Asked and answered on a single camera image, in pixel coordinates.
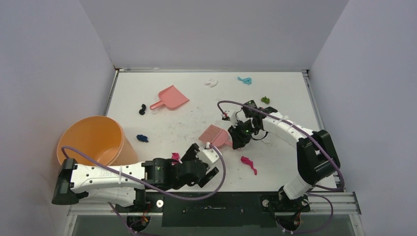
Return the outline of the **magenta paper scrap near brush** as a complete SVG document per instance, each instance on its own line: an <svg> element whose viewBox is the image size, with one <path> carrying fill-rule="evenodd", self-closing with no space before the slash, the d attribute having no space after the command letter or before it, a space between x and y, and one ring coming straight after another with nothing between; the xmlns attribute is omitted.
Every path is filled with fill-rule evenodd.
<svg viewBox="0 0 417 236"><path fill-rule="evenodd" d="M257 169L254 167L254 163L252 160L250 160L248 157L242 156L240 158L241 163L243 163L244 165L247 165L250 167L250 169L253 171L254 175L257 175Z"/></svg>

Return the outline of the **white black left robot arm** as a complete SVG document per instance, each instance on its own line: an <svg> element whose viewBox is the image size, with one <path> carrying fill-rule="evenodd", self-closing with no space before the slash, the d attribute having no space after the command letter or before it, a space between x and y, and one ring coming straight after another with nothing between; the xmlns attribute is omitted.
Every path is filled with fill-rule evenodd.
<svg viewBox="0 0 417 236"><path fill-rule="evenodd" d="M105 166L81 151L62 146L64 161L56 181L52 204L104 202L142 211L147 205L146 190L166 196L169 190L185 185L204 187L219 172L215 164L225 165L217 147L192 144L180 160L155 158L134 164Z"/></svg>

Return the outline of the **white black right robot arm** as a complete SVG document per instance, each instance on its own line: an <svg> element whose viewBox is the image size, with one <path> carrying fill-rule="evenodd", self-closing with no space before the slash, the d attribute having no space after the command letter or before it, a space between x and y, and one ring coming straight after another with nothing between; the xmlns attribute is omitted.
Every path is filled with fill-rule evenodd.
<svg viewBox="0 0 417 236"><path fill-rule="evenodd" d="M222 119L231 123L228 132L233 149L245 147L262 130L296 150L297 174L280 188L278 204L281 209L292 210L298 204L298 198L318 187L319 181L335 172L340 173L340 160L327 131L300 126L273 107L258 107L253 100L240 107L246 121L240 120L236 112L231 115L221 112Z"/></svg>

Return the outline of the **green paper scrap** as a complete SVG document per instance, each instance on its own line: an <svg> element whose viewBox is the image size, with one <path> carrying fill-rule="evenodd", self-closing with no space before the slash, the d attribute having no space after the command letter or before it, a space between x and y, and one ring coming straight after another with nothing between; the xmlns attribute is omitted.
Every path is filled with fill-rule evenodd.
<svg viewBox="0 0 417 236"><path fill-rule="evenodd" d="M270 99L269 99L268 97L266 97L266 96L262 97L262 98L261 98L261 101L262 101L263 103L265 103L265 104L269 104L269 103L270 103Z"/></svg>

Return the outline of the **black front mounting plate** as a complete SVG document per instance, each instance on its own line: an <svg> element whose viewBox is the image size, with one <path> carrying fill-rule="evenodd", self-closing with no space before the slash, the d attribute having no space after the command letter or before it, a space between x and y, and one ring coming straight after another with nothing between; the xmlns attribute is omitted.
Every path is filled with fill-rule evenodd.
<svg viewBox="0 0 417 236"><path fill-rule="evenodd" d="M200 201L184 201L147 193L152 213L162 213L163 227L275 228L276 221L262 205L266 192L218 192Z"/></svg>

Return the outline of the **black paper scrap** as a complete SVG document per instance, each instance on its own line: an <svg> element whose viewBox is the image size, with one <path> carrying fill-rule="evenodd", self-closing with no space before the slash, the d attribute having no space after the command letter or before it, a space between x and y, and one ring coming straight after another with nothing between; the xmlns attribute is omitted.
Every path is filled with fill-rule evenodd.
<svg viewBox="0 0 417 236"><path fill-rule="evenodd" d="M140 115L144 115L146 113L147 106L145 104L141 105L141 109L139 110Z"/></svg>

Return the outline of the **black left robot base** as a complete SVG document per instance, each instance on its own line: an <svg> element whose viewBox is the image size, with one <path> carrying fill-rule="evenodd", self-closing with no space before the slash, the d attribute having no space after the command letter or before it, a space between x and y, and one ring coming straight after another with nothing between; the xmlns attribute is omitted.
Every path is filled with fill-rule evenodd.
<svg viewBox="0 0 417 236"><path fill-rule="evenodd" d="M133 201L133 206L129 206L130 213L141 212L141 215L128 216L127 224L134 232L143 231L150 224L150 217L146 213L151 209L151 198L144 189L134 189L136 197Z"/></svg>

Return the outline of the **orange plastic bucket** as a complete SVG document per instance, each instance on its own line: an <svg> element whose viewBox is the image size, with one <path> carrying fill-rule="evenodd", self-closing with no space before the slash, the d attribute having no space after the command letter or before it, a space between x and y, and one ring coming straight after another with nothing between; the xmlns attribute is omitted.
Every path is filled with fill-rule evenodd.
<svg viewBox="0 0 417 236"><path fill-rule="evenodd" d="M84 118L69 127L57 146L57 159L63 163L61 147L69 146L106 166L135 164L139 157L129 142L123 128L105 116Z"/></svg>

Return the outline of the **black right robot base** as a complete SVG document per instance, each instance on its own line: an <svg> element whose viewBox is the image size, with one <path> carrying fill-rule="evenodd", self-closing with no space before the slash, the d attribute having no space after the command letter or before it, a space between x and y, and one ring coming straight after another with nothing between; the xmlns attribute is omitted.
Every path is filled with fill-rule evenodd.
<svg viewBox="0 0 417 236"><path fill-rule="evenodd" d="M269 195L261 195L260 202L263 211L269 213L278 225L287 231L295 231L298 229L301 222L301 213L310 211L307 195L290 200L282 191Z"/></svg>

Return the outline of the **magenta paper scrap left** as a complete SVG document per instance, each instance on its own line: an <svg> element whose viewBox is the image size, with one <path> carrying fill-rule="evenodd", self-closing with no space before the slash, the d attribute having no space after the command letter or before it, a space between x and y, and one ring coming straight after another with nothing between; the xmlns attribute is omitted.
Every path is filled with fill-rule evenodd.
<svg viewBox="0 0 417 236"><path fill-rule="evenodd" d="M173 165L180 163L180 155L176 152L173 152L171 160Z"/></svg>

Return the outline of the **dark blue paper scrap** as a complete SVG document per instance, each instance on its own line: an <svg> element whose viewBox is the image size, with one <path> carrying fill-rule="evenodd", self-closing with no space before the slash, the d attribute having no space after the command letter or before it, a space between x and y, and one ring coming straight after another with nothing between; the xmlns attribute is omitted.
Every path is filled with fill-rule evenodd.
<svg viewBox="0 0 417 236"><path fill-rule="evenodd" d="M148 137L147 137L147 136L145 136L145 135L142 135L142 134L138 134L138 135L136 135L136 139L137 139L138 141L140 141L140 142L144 142L144 143L148 143L148 142L149 142Z"/></svg>

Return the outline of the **pink plastic hand brush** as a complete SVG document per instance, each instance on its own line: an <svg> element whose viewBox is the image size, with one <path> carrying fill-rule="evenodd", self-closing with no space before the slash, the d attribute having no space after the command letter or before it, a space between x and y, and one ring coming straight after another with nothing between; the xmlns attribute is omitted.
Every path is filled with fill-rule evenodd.
<svg viewBox="0 0 417 236"><path fill-rule="evenodd" d="M221 147L223 145L233 146L232 142L229 140L229 133L215 125L210 125L198 138L198 140L204 143L211 143L216 147Z"/></svg>

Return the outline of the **pink plastic dustpan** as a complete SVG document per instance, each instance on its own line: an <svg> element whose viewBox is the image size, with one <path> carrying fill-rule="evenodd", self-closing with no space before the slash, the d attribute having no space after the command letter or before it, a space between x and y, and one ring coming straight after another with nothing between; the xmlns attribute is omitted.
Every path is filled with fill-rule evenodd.
<svg viewBox="0 0 417 236"><path fill-rule="evenodd" d="M174 85L171 85L160 91L158 93L158 98L158 102L150 105L150 110L155 110L163 106L169 110L175 110L189 101L189 99L184 94L182 94Z"/></svg>

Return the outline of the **cyan paper scrap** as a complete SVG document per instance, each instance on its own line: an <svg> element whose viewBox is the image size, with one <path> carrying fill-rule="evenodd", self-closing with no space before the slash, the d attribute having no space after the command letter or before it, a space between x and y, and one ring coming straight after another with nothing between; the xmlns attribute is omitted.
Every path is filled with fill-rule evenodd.
<svg viewBox="0 0 417 236"><path fill-rule="evenodd" d="M237 77L237 80L241 81L243 84L247 84L247 85L252 84L252 78L250 78L250 77L246 77L246 78Z"/></svg>

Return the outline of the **white paper scrap far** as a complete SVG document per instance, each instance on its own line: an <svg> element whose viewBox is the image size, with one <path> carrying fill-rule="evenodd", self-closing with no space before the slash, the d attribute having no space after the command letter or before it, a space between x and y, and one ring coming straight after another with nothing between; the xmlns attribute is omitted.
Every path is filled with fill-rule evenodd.
<svg viewBox="0 0 417 236"><path fill-rule="evenodd" d="M215 87L218 84L218 81L215 79L209 79L205 81L205 86L209 86L210 88Z"/></svg>

